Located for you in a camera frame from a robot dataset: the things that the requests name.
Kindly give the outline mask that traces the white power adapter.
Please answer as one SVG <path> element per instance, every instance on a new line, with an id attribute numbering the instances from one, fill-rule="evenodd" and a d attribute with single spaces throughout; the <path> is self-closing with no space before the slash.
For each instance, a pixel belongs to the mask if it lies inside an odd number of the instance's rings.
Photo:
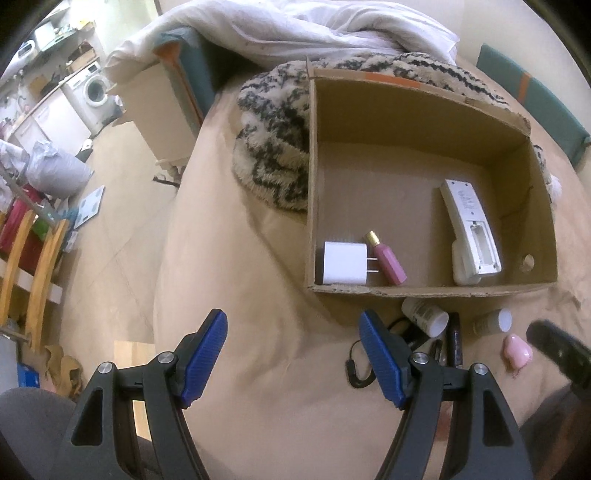
<path id="1" fill-rule="evenodd" d="M 366 285 L 370 270 L 366 243 L 326 241 L 322 259 L 322 284 Z"/>

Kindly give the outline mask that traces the pink nail polish bottle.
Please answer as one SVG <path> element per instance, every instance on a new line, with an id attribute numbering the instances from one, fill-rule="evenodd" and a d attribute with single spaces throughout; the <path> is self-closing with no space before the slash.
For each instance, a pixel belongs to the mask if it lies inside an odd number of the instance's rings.
<path id="1" fill-rule="evenodd" d="M 407 274 L 393 250 L 384 244 L 374 231 L 368 232 L 366 239 L 389 283 L 394 286 L 404 284 L 407 281 Z"/>

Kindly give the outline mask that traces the pink plastic case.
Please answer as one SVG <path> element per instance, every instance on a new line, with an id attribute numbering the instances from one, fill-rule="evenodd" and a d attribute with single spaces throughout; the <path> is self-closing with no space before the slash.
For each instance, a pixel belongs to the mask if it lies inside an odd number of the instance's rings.
<path id="1" fill-rule="evenodd" d="M 513 376 L 517 377 L 532 362 L 533 350 L 525 340 L 512 333 L 504 339 L 503 357 Z"/>

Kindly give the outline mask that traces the grey stuffed bag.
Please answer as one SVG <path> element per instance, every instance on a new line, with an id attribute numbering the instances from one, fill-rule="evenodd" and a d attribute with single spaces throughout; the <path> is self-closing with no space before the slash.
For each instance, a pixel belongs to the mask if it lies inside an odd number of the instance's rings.
<path id="1" fill-rule="evenodd" d="M 25 172 L 34 189 L 61 200 L 83 190 L 92 175 L 84 162 L 46 141 L 35 142 Z"/>

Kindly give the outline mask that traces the beige cabinet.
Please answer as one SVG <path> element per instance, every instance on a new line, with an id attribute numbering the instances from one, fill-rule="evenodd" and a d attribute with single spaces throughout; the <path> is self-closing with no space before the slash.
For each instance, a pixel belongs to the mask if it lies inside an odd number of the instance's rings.
<path id="1" fill-rule="evenodd" d="M 156 159 L 176 180 L 190 160 L 201 119 L 186 86 L 172 70 L 155 63 L 111 88 L 124 106 L 124 118 L 135 124 Z"/>

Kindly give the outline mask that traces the white jar with label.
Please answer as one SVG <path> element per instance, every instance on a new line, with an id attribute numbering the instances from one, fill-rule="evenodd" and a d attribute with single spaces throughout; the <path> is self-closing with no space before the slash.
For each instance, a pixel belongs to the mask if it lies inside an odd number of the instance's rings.
<path id="1" fill-rule="evenodd" d="M 449 314 L 435 303 L 419 298 L 406 298 L 403 314 L 430 338 L 440 336 L 447 328 Z"/>

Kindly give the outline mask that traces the white remote control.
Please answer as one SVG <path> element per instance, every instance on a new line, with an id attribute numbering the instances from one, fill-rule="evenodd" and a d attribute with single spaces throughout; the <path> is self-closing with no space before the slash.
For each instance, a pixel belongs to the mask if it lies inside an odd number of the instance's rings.
<path id="1" fill-rule="evenodd" d="M 478 285 L 502 271 L 496 241 L 473 185 L 446 179 L 440 186 L 456 239 L 452 242 L 455 282 L 460 286 Z"/>

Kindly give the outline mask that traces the bathroom scale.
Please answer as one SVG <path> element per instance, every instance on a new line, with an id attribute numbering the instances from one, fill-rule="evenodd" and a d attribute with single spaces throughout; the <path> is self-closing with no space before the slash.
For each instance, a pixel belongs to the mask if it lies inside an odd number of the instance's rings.
<path id="1" fill-rule="evenodd" d="M 78 205 L 78 214 L 74 222 L 75 230 L 78 230 L 82 225 L 99 213 L 104 191 L 105 186 L 102 185 L 80 201 Z"/>

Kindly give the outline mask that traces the black marker pen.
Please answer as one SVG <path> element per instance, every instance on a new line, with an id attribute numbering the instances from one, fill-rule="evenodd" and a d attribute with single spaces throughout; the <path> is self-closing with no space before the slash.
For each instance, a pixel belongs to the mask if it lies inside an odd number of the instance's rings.
<path id="1" fill-rule="evenodd" d="M 461 367 L 463 365 L 462 330 L 460 315 L 457 312 L 449 313 L 447 340 L 447 365 Z"/>

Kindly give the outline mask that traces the small white-capped bottle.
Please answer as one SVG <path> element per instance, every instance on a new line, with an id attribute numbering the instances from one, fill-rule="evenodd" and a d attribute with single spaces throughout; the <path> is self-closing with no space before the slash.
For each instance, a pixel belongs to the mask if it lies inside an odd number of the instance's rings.
<path id="1" fill-rule="evenodd" d="M 507 333 L 511 330 L 512 324 L 511 311 L 502 308 L 478 316 L 473 322 L 473 331 L 479 337 Z"/>

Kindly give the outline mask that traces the white washing machine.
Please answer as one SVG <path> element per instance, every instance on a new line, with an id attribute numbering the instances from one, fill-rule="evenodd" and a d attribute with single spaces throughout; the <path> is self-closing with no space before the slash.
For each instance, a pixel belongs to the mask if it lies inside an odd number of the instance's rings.
<path id="1" fill-rule="evenodd" d="M 61 86 L 92 137 L 97 136 L 120 113 L 115 96 L 109 93 L 111 86 L 97 61 L 69 76 Z"/>

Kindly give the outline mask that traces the white duvet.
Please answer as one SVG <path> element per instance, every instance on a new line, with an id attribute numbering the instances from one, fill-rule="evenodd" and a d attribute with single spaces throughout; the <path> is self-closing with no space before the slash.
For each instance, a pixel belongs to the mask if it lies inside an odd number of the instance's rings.
<path id="1" fill-rule="evenodd" d="M 131 35 L 103 70 L 125 82 L 155 62 L 157 38 L 188 27 L 254 64 L 372 52 L 426 53 L 455 64 L 460 38 L 414 8 L 389 1 L 187 1 Z"/>

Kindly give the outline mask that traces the teal cushion with orange stripe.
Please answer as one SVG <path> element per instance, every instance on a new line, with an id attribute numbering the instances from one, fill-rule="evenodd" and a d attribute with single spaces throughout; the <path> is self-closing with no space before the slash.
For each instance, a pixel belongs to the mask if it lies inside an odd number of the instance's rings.
<path id="1" fill-rule="evenodd" d="M 476 66 L 533 116 L 577 168 L 590 146 L 590 134 L 566 105 L 537 78 L 488 44 L 481 46 Z"/>

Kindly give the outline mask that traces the open cardboard box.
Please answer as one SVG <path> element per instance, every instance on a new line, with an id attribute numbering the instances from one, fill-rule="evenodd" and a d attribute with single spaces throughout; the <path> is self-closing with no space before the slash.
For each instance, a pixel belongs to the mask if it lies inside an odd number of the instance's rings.
<path id="1" fill-rule="evenodd" d="M 494 297 L 557 282 L 550 197 L 531 126 L 510 110 L 377 73 L 308 68 L 310 166 L 305 282 L 315 292 L 401 297 Z M 440 186 L 471 183 L 502 271 L 478 285 L 453 276 L 456 239 Z M 326 241 L 374 231 L 407 281 L 322 284 Z"/>

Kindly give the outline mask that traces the black and cream patterned blanket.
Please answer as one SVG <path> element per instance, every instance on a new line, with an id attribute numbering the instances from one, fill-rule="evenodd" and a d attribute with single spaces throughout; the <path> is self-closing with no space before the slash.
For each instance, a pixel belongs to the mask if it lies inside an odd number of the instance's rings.
<path id="1" fill-rule="evenodd" d="M 276 208 L 308 209 L 310 79 L 308 67 L 377 73 L 410 80 L 503 110 L 508 102 L 468 70 L 422 52 L 362 52 L 311 62 L 290 60 L 247 80 L 238 93 L 242 127 L 232 171 L 259 199 Z"/>

